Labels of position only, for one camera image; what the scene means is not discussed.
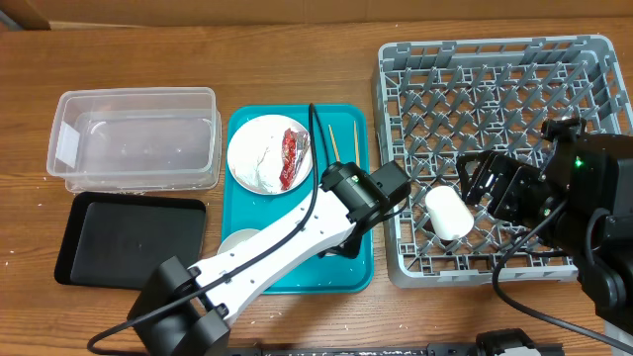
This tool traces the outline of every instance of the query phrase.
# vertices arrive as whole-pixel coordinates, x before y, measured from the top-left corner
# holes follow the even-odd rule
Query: red food
[[[281,180],[281,189],[287,191],[295,180],[297,161],[297,139],[290,129],[284,132],[284,139],[282,140],[282,159],[284,168],[281,171],[279,179]]]

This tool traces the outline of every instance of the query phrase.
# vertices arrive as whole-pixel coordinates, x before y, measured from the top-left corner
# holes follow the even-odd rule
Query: white object
[[[309,146],[292,186],[287,191],[281,189],[282,141],[287,129],[296,133],[306,131],[303,125],[289,117],[264,115],[248,121],[230,139],[226,151],[228,170],[244,189],[261,195],[282,194],[297,188],[308,178],[313,169]]]
[[[475,224],[473,215],[451,187],[431,189],[424,197],[424,202],[431,215],[435,234],[443,240],[466,236]]]
[[[284,238],[306,214],[310,193],[296,208],[228,252],[194,264],[201,274],[196,283],[202,288],[216,281],[222,274],[234,270],[253,259]],[[319,189],[313,216],[305,229],[255,265],[206,293],[214,306],[222,303],[228,308],[225,322],[231,326],[246,307],[273,283],[299,266],[308,258],[330,247],[341,244],[356,223],[347,219],[349,211],[336,195]]]
[[[238,230],[232,234],[230,234],[220,245],[218,248],[218,254],[225,253],[230,249],[238,246],[239,244],[245,242],[250,237],[259,233],[258,229],[254,228],[245,228]]]
[[[72,91],[59,99],[46,170],[73,193],[210,189],[221,153],[209,88]]]

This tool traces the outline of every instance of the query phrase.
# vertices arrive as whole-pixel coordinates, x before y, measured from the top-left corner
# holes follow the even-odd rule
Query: black cable
[[[597,223],[598,219],[606,217],[610,214],[611,212],[605,208],[597,208],[593,211],[593,214],[591,214],[591,218],[589,218],[587,232],[585,233],[585,258],[587,259],[589,267],[595,264],[595,262],[593,261],[593,250],[591,248],[591,236],[593,235],[593,228],[595,227],[595,223]]]
[[[383,218],[383,222],[386,222],[387,220],[389,220],[389,219],[391,219],[391,218],[393,218],[393,217],[395,217],[395,216],[399,215],[400,213],[402,213],[402,212],[403,212],[403,211],[407,208],[407,206],[408,206],[408,200],[407,200],[407,202],[403,205],[403,207],[402,207],[402,208],[398,209],[398,211],[397,211],[397,212],[385,215],[385,217]]]
[[[556,326],[562,327],[562,328],[566,328],[569,331],[573,331],[576,332],[580,335],[586,336],[586,337],[590,337],[594,340],[603,342],[607,345],[610,345],[612,347],[615,347],[617,349],[620,349],[624,352],[628,352],[631,355],[633,355],[633,347],[629,346],[621,341],[618,341],[614,338],[602,335],[600,333],[597,333],[593,330],[589,330],[587,328],[584,328],[582,326],[578,326],[575,324],[572,324],[570,322],[564,321],[564,320],[560,320],[558,318],[552,317],[548,314],[545,314],[543,312],[540,311],[536,311],[532,308],[526,307],[523,304],[515,301],[514,299],[510,298],[500,287],[499,283],[498,283],[498,276],[501,272],[501,269],[503,268],[503,266],[505,265],[505,263],[510,259],[510,257],[512,257],[512,255],[514,253],[516,253],[516,251],[518,251],[519,248],[521,248],[521,246],[528,240],[530,239],[534,234],[536,234],[541,228],[543,228],[544,226],[546,226],[548,223],[550,223],[552,221],[552,219],[557,216],[559,214],[559,212],[561,210],[563,210],[565,208],[565,206],[567,205],[567,201],[563,202],[561,205],[558,206],[558,208],[556,208],[556,210],[554,210],[554,212],[552,214],[550,214],[543,222],[541,222],[539,225],[537,225],[536,227],[534,227],[528,234],[526,234],[523,238],[521,238],[518,242],[516,242],[514,244],[514,246],[512,246],[512,248],[506,252],[506,254],[501,258],[501,260],[499,261],[499,263],[497,264],[497,266],[495,267],[495,270],[493,272],[493,288],[495,289],[495,292],[497,292],[497,295],[506,303],[508,303],[511,307],[515,308],[516,310],[520,311],[520,312],[524,312],[532,317],[535,317],[537,319],[549,322],[551,324],[554,324]]]
[[[323,151],[325,151],[325,163],[327,163],[325,167],[329,167],[329,165],[331,164],[331,161],[329,160],[329,152],[327,151],[327,144],[325,143],[325,133],[323,131],[323,125],[320,124],[320,118],[318,117],[317,107],[315,106],[315,104],[310,104],[308,106],[308,120],[311,120],[313,113],[315,114],[316,124],[318,125],[318,130],[320,131],[320,141],[321,143],[323,143]]]
[[[133,327],[136,325],[139,325],[143,322],[149,321],[151,319],[166,315],[167,313],[173,311],[174,309],[189,303],[189,301],[195,299],[195,298],[199,298],[201,296],[203,296],[205,293],[207,293],[208,291],[210,291],[211,289],[219,286],[222,283],[225,283],[226,281],[230,280],[232,277],[236,276],[237,274],[241,273],[242,271],[246,270],[247,268],[250,268],[252,265],[254,265],[255,263],[261,261],[263,258],[267,257],[268,255],[270,255],[271,253],[273,253],[274,251],[276,251],[279,247],[281,247],[282,245],[284,245],[286,242],[290,241],[291,238],[293,238],[299,231],[301,231],[304,226],[306,225],[306,223],[308,222],[308,220],[310,219],[310,217],[313,214],[313,210],[315,209],[315,204],[317,203],[317,191],[318,191],[318,161],[317,161],[317,145],[315,144],[315,128],[314,128],[314,123],[313,123],[313,113],[315,113],[315,117],[316,117],[316,121],[318,122],[318,125],[320,126],[320,119],[318,118],[317,115],[317,111],[315,110],[315,106],[314,104],[310,104],[309,106],[309,118],[308,118],[308,131],[310,133],[310,149],[312,152],[312,158],[313,158],[313,195],[311,197],[310,200],[310,205],[308,206],[308,210],[306,211],[306,214],[304,215],[304,218],[301,219],[301,221],[299,223],[297,223],[297,226],[295,226],[295,228],[293,228],[292,231],[290,231],[284,238],[280,239],[277,243],[275,243],[274,245],[268,247],[268,249],[266,249],[264,252],[260,253],[259,255],[255,256],[253,259],[248,260],[246,262],[244,262],[243,264],[241,264],[240,266],[236,267],[234,270],[222,275],[219,279],[217,279],[216,281],[210,283],[209,285],[201,288],[200,290],[185,296],[179,300],[176,300],[166,306],[163,306],[161,308],[158,308],[157,310],[151,311],[145,315],[141,315],[138,317],[135,317],[132,320],[128,320],[126,322],[122,322],[117,326],[111,327],[103,332],[98,333],[97,335],[93,336],[89,341],[88,344],[86,346],[86,348],[88,349],[88,351],[96,354],[96,355],[116,355],[116,356],[138,356],[138,355],[143,355],[146,356],[147,354],[144,352],[136,352],[136,351],[119,351],[119,350],[107,350],[107,349],[101,349],[98,347],[95,347],[95,344],[109,336],[112,336],[120,331],[123,331],[129,327]],[[322,143],[323,143],[323,148],[325,149],[325,151],[327,151],[327,146],[325,145],[325,139],[324,136],[321,135],[321,139],[322,139]],[[325,154],[326,159],[328,160],[329,163],[329,157],[327,156],[327,153]]]
[[[516,242],[520,237],[525,236],[527,233],[529,233],[528,230],[517,232],[510,239],[513,240],[513,242]],[[560,251],[560,250],[558,251],[525,251],[525,253],[527,253],[528,255],[532,257],[537,257],[537,258],[555,258],[555,257],[569,257],[570,256],[567,252]]]

